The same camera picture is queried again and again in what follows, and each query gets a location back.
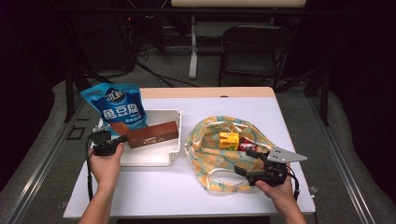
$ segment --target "dark background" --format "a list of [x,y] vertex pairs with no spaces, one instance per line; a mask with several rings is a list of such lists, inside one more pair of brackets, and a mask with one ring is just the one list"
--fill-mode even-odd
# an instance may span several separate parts
[[[311,0],[307,7],[310,10],[343,9],[352,3]],[[396,3],[366,0],[353,6],[348,11],[352,15],[351,23],[302,20],[285,74],[295,77],[317,66],[325,58],[325,53],[333,48],[332,40],[339,34],[337,32],[346,28],[343,44],[331,63],[330,89],[342,102],[359,157],[377,185],[396,202],[396,181],[392,179],[392,163],[396,159],[396,137],[393,136],[396,133],[393,130],[396,107],[393,88],[396,81],[396,20],[393,13]],[[63,81],[68,71],[67,57],[61,51],[56,34],[66,36],[68,53],[81,64],[91,67],[92,62],[81,49],[88,46],[81,46],[70,35],[78,32],[76,27],[65,29],[64,24],[42,13],[35,1],[3,1],[0,8],[0,71],[5,94],[2,114],[6,122],[1,134],[2,142],[6,143],[0,162],[2,189],[50,113],[54,100],[51,88]],[[116,43],[121,38],[119,34],[106,38],[125,53],[121,54],[124,58],[113,58],[111,66],[125,66],[124,60],[128,62],[130,58],[122,44]],[[161,48],[161,39],[151,41]]]

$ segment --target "white table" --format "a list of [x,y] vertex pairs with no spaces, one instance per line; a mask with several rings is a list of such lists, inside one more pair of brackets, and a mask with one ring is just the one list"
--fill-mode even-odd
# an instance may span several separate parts
[[[306,0],[172,0],[172,7],[305,7]],[[198,54],[196,36],[222,36],[231,26],[241,22],[198,22],[191,17],[190,78],[196,78]]]
[[[270,88],[164,88],[141,91],[145,109],[182,109],[181,145],[196,123],[209,116],[226,115],[252,122],[276,145],[295,151]],[[231,97],[219,98],[221,95]],[[314,213],[315,205],[300,163],[293,162],[291,168],[300,182],[298,204],[302,212]],[[84,164],[64,217],[80,218],[88,203],[87,169]],[[121,218],[269,216],[275,213],[272,202],[258,189],[238,193],[205,190],[198,182],[184,150],[180,150],[178,158],[170,166],[123,167],[111,209],[112,217]]]

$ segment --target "gray carpet floor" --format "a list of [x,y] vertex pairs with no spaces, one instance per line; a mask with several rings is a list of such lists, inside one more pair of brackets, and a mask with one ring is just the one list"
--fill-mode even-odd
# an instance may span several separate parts
[[[219,56],[204,53],[198,60],[198,77],[188,78],[190,54],[182,49],[169,49],[166,55],[152,51],[146,64],[157,74],[177,78],[202,87],[217,86]],[[136,67],[129,75],[111,79],[114,82],[131,82],[139,87],[166,87],[158,79]],[[175,83],[179,87],[185,84]],[[227,86],[265,86],[260,79],[229,78]],[[304,83],[276,95],[291,139],[298,153],[308,157],[302,162],[308,186],[316,186],[317,218],[306,216],[308,223],[395,223],[394,203],[379,189],[361,163],[351,143],[347,118],[334,94],[329,97],[329,122],[325,127],[318,118],[317,99],[305,98]],[[0,193],[1,223],[77,223],[63,218],[64,206],[69,200],[79,171],[84,162],[84,141],[99,119],[93,108],[75,92],[76,114],[68,123],[65,87],[60,83],[53,88],[55,105],[48,121],[27,153],[20,168]],[[80,140],[70,139],[72,129],[85,128]],[[334,147],[342,152],[334,157]],[[346,179],[344,172],[353,176]],[[361,214],[361,207],[368,214]],[[271,223],[283,223],[280,217],[271,217]]]

